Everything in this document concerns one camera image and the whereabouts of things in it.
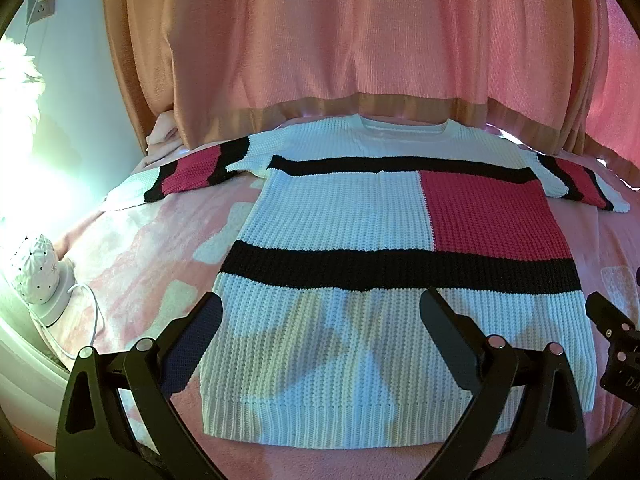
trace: wall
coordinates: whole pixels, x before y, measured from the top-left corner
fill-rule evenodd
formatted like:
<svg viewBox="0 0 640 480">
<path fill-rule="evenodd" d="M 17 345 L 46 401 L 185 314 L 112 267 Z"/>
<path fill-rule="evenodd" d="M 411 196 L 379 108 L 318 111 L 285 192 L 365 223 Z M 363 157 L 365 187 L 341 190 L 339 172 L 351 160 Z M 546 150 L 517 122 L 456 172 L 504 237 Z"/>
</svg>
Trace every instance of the wall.
<svg viewBox="0 0 640 480">
<path fill-rule="evenodd" d="M 26 6 L 6 32 L 20 43 Z M 33 23 L 25 44 L 46 82 L 38 99 L 41 119 L 25 171 L 0 186 L 20 186 L 20 203 L 4 210 L 12 227 L 55 240 L 124 180 L 143 154 L 113 71 L 102 0 L 56 0 L 55 14 Z M 42 348 L 2 280 L 0 316 Z"/>
</svg>

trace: patterned bedding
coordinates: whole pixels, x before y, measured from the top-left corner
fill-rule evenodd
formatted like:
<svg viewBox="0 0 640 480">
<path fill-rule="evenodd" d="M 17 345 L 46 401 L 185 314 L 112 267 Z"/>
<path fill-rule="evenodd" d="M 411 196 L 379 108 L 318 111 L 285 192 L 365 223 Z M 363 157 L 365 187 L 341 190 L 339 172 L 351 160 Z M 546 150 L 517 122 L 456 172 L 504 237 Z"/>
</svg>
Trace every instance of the patterned bedding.
<svg viewBox="0 0 640 480">
<path fill-rule="evenodd" d="M 549 198 L 569 243 L 585 295 L 598 290 L 638 321 L 636 269 L 640 266 L 640 199 L 597 161 L 562 157 L 599 173 L 631 204 L 627 214 Z M 74 266 L 76 279 L 94 290 L 102 318 L 94 346 L 100 352 L 129 349 L 142 336 L 155 337 L 184 316 L 210 290 L 220 265 L 260 194 L 262 180 L 241 174 L 218 186 L 171 194 L 160 202 L 95 214 L 60 240 L 56 249 Z M 51 329 L 67 351 L 87 343 L 93 325 L 91 301 L 82 290 Z M 593 327 L 598 375 L 607 342 Z M 68 367 L 71 360 L 59 355 Z M 203 433 L 198 370 L 172 403 L 206 453 L 230 480 L 414 478 L 438 444 L 401 448 L 311 450 L 233 442 Z M 129 396 L 124 396 L 136 437 L 153 447 Z M 588 439 L 608 433 L 628 406 L 600 387 L 585 414 Z M 483 462 L 500 451 L 495 436 Z"/>
</svg>

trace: sweater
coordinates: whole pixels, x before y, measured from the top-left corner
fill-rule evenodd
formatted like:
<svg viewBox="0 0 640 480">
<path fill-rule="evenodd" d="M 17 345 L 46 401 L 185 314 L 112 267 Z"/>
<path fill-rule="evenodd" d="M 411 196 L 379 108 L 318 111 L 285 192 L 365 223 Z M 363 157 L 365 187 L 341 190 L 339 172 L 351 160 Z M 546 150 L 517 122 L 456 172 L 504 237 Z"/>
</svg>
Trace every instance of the sweater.
<svg viewBox="0 0 640 480">
<path fill-rule="evenodd" d="M 294 124 L 133 175 L 104 209 L 265 179 L 213 291 L 204 431 L 318 449 L 445 440 L 470 400 L 420 321 L 435 286 L 512 345 L 566 350 L 583 410 L 596 358 L 575 263 L 546 196 L 629 206 L 597 174 L 449 120 Z M 513 391 L 496 433 L 513 421 Z"/>
</svg>

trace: silver bolt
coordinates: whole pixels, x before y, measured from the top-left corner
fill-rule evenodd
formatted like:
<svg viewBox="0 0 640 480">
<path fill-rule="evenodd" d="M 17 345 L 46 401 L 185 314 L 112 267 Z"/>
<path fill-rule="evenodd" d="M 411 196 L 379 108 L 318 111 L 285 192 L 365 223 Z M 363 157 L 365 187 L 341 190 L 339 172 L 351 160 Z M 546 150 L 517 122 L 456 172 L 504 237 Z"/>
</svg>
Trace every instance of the silver bolt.
<svg viewBox="0 0 640 480">
<path fill-rule="evenodd" d="M 551 343 L 549 345 L 549 351 L 555 355 L 562 355 L 564 353 L 564 348 L 559 343 Z"/>
<path fill-rule="evenodd" d="M 148 337 L 145 337 L 144 339 L 141 339 L 136 343 L 136 350 L 139 350 L 140 352 L 146 352 L 153 345 L 154 345 L 154 340 L 149 339 Z"/>
<path fill-rule="evenodd" d="M 87 359 L 89 356 L 91 356 L 92 353 L 94 353 L 94 349 L 91 348 L 90 346 L 85 346 L 84 348 L 81 348 L 80 351 L 78 352 L 78 357 L 81 357 L 82 359 Z"/>
<path fill-rule="evenodd" d="M 487 342 L 489 343 L 489 346 L 491 346 L 492 348 L 496 348 L 498 350 L 500 348 L 504 348 L 507 345 L 507 342 L 500 335 L 491 335 L 491 336 L 489 336 L 487 338 Z"/>
</svg>

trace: bed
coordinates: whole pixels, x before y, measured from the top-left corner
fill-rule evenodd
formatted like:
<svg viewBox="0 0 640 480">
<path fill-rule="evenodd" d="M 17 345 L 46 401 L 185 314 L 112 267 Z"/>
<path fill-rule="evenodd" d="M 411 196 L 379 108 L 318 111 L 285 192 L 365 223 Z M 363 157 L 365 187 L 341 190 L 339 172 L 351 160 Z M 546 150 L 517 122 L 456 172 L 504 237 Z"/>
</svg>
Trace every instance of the bed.
<svg viewBox="0 0 640 480">
<path fill-rule="evenodd" d="M 158 124 L 161 131 L 150 137 L 150 155 L 137 171 L 190 152 L 173 136 L 171 125 L 163 120 Z M 547 199 L 569 243 L 585 296 L 597 290 L 638 322 L 638 194 L 594 158 L 566 152 L 559 156 L 591 168 L 631 204 L 629 213 L 614 214 L 582 203 Z M 139 338 L 158 336 L 169 321 L 184 316 L 211 290 L 226 252 L 260 195 L 262 182 L 242 173 L 218 186 L 170 194 L 160 202 L 96 212 L 58 241 L 59 257 L 73 265 L 76 279 L 91 286 L 97 297 L 101 318 L 94 346 L 100 353 L 129 349 Z M 67 351 L 77 352 L 86 345 L 93 322 L 88 295 L 76 292 L 50 330 Z M 592 329 L 600 376 L 609 345 L 595 326 Z M 72 367 L 70 359 L 57 354 Z M 153 449 L 132 398 L 122 395 L 134 434 Z M 203 432 L 198 369 L 171 402 L 200 446 L 230 479 L 414 478 L 438 449 L 438 444 L 426 444 L 314 450 L 214 438 Z M 611 432 L 627 410 L 627 404 L 598 386 L 594 410 L 584 415 L 588 443 Z M 482 463 L 497 456 L 505 436 L 493 437 Z"/>
</svg>

